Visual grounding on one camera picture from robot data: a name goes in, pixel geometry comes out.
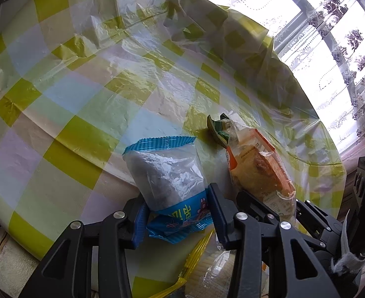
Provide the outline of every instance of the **blue plastic wrapper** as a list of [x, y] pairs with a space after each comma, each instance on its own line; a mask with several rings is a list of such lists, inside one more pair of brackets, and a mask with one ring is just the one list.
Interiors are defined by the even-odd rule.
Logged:
[[149, 236], [170, 243], [213, 223], [207, 207], [207, 185], [195, 137], [141, 139], [128, 146], [123, 159], [156, 216]]

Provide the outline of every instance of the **plastic table cover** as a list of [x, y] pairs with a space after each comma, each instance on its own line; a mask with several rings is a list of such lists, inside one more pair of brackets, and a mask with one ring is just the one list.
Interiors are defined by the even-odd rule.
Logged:
[[[275, 146], [299, 199], [336, 216], [345, 169], [266, 34], [208, 0], [30, 0], [0, 35], [2, 226], [41, 258], [72, 220], [121, 209], [138, 194], [121, 154], [144, 137], [197, 136], [227, 189], [206, 117], [230, 111]], [[202, 236], [129, 252], [133, 296], [173, 283]]]

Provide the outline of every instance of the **sheer white curtain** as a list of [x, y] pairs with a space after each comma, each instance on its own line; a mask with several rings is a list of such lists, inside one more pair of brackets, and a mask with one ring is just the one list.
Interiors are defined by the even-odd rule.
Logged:
[[298, 79], [342, 157], [353, 153], [365, 139], [365, 11], [359, 2], [211, 1], [269, 29], [275, 51]]

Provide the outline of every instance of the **packaged bread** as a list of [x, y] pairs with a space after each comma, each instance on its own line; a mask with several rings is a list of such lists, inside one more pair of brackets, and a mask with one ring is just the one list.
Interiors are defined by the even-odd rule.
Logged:
[[275, 148], [257, 130], [237, 124], [227, 146], [231, 180], [238, 191], [248, 191], [281, 221], [295, 221], [295, 189]]

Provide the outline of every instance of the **silver screw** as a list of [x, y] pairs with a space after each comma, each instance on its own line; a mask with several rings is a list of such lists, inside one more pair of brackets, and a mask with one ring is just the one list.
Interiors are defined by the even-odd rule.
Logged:
[[122, 219], [126, 216], [126, 214], [124, 214], [124, 211], [117, 211], [115, 213], [113, 213], [113, 217], [116, 219]]
[[236, 218], [238, 220], [244, 221], [244, 220], [247, 220], [248, 216], [246, 213], [239, 212], [239, 213], [236, 213]]
[[280, 227], [285, 230], [289, 230], [289, 229], [291, 229], [291, 224], [289, 222], [281, 222]]
[[82, 224], [80, 224], [79, 221], [74, 221], [74, 222], [71, 223], [70, 228], [73, 229], [73, 230], [77, 230], [81, 226], [82, 226]]

